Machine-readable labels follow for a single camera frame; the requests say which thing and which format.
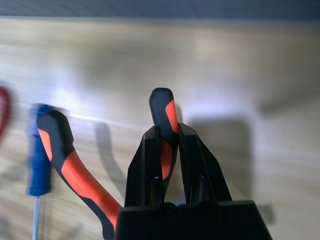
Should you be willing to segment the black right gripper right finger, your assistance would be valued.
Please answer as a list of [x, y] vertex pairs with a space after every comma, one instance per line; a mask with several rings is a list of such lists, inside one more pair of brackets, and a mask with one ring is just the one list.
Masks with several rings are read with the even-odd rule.
[[196, 131], [184, 123], [179, 124], [178, 147], [186, 203], [231, 201], [219, 162]]

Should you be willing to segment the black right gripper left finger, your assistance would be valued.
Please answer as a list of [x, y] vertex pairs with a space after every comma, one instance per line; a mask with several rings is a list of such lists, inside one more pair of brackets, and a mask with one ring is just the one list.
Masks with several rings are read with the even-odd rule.
[[156, 127], [147, 130], [128, 167], [125, 207], [153, 207], [164, 203], [160, 138]]

